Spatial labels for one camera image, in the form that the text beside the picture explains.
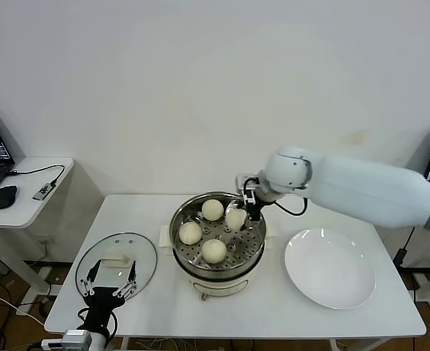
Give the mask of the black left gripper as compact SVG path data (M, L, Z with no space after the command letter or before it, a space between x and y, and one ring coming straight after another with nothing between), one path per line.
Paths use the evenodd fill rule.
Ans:
M123 297L130 297L137 289L136 261L134 260L129 270L127 282L120 287L94 287L100 260L90 268L85 278L80 280L83 287L82 295L88 307L83 327L86 330L108 329L111 312L123 305Z

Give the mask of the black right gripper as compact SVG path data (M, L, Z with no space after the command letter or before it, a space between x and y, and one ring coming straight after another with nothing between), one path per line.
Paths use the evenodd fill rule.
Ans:
M254 200L254 202L248 202L246 205L243 200L236 200L237 209L245 209L249 217L244 220L241 225L241 230L248 230L251 227L252 222L258 222L261 220L262 202L260 200Z

